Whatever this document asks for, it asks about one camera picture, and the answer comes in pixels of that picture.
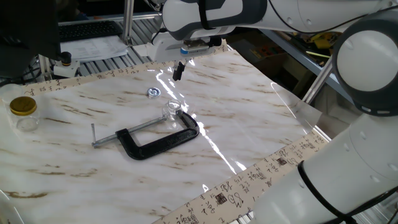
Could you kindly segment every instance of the keyboard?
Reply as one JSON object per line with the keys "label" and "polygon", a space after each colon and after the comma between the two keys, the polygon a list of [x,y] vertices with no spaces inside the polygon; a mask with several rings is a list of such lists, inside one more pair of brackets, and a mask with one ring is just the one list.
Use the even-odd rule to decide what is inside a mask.
{"label": "keyboard", "polygon": [[253,218],[254,218],[254,213],[249,212],[245,215],[241,215],[237,220],[233,220],[228,224],[248,224],[250,220],[252,220]]}
{"label": "keyboard", "polygon": [[114,21],[88,22],[59,26],[60,41],[84,40],[119,35],[123,31]]}

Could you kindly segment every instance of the metal rod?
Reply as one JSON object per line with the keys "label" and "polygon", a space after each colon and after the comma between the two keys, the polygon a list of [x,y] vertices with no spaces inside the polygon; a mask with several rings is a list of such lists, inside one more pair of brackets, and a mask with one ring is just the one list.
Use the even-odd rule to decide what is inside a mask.
{"label": "metal rod", "polygon": [[91,124],[91,129],[93,130],[93,142],[95,141],[95,128],[94,128],[94,124]]}
{"label": "metal rod", "polygon": [[[133,133],[134,131],[138,131],[138,130],[144,129],[144,128],[148,127],[148,126],[151,126],[151,125],[153,125],[153,124],[157,124],[157,123],[159,123],[159,122],[161,122],[161,121],[165,121],[165,120],[166,120],[165,117],[156,118],[156,119],[153,119],[152,121],[148,121],[148,122],[146,122],[146,123],[144,123],[144,124],[140,124],[140,125],[138,125],[138,126],[135,126],[135,127],[133,127],[133,128],[130,128],[130,129],[128,129],[128,131],[129,131],[129,133]],[[113,141],[113,140],[115,140],[115,139],[117,139],[117,138],[118,138],[117,135],[114,134],[114,135],[108,136],[108,137],[106,137],[106,138],[103,138],[103,139],[101,139],[101,140],[94,141],[91,145],[92,145],[94,148],[96,148],[96,147],[98,147],[99,145],[102,145],[102,144],[104,144],[104,143],[106,143],[106,142],[109,142],[109,141]]]}
{"label": "metal rod", "polygon": [[134,10],[134,0],[124,0],[124,20],[123,20],[123,40],[132,45],[132,15]]}
{"label": "metal rod", "polygon": [[305,94],[303,101],[310,104],[313,99],[316,97],[320,89],[322,88],[323,84],[326,82],[326,79],[330,76],[332,72],[333,66],[331,65],[331,58],[327,61],[326,65],[323,67],[322,71],[319,73],[317,79],[315,79],[314,83]]}

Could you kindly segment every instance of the yellow object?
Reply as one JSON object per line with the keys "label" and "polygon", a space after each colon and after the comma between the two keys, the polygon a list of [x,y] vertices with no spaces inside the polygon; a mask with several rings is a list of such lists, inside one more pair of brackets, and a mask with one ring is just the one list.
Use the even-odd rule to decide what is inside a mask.
{"label": "yellow object", "polygon": [[10,103],[10,110],[17,116],[28,116],[37,109],[36,101],[29,96],[15,98]]}
{"label": "yellow object", "polygon": [[326,39],[317,39],[313,41],[318,49],[329,49],[331,45]]}
{"label": "yellow object", "polygon": [[311,54],[311,55],[315,55],[315,56],[319,56],[319,57],[330,58],[330,56],[328,56],[328,55],[322,55],[322,54],[318,54],[318,53],[314,53],[314,52],[306,51],[305,53]]}

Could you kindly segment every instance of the paper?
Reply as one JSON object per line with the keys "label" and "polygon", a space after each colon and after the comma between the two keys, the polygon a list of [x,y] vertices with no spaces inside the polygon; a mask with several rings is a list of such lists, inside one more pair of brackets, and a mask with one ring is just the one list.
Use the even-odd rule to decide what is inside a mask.
{"label": "paper", "polygon": [[126,55],[127,53],[129,53],[129,51],[127,49],[125,49],[120,52],[116,52],[115,54],[112,54],[112,55],[105,55],[105,56],[91,57],[91,58],[81,58],[81,59],[79,59],[79,61],[80,61],[80,63],[92,62],[92,61],[96,61],[96,60],[104,60],[104,59],[108,59],[108,58],[123,56],[123,55]]}
{"label": "paper", "polygon": [[141,44],[137,46],[133,46],[134,50],[141,56],[146,57],[148,56],[147,46],[146,44]]}
{"label": "paper", "polygon": [[254,202],[328,141],[314,129],[227,181],[182,205],[154,224],[227,224],[252,211]]}
{"label": "paper", "polygon": [[118,36],[98,37],[61,43],[61,51],[81,62],[101,60],[127,54],[127,46]]}

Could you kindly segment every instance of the transparent plastic sheet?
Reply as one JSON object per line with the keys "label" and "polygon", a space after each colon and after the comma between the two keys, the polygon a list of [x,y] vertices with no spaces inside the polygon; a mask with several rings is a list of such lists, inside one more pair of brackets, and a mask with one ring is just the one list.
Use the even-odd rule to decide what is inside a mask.
{"label": "transparent plastic sheet", "polygon": [[[35,96],[39,129],[1,137],[12,153],[1,154],[0,189],[45,194],[16,200],[34,223],[152,223],[301,138],[320,116],[236,52],[189,62],[179,82],[172,75],[164,67]],[[161,95],[148,99],[150,87]],[[92,148],[91,123],[105,138],[162,116],[171,99],[196,119],[194,140],[145,161],[119,141]],[[133,136],[143,145],[181,129],[161,123]]]}

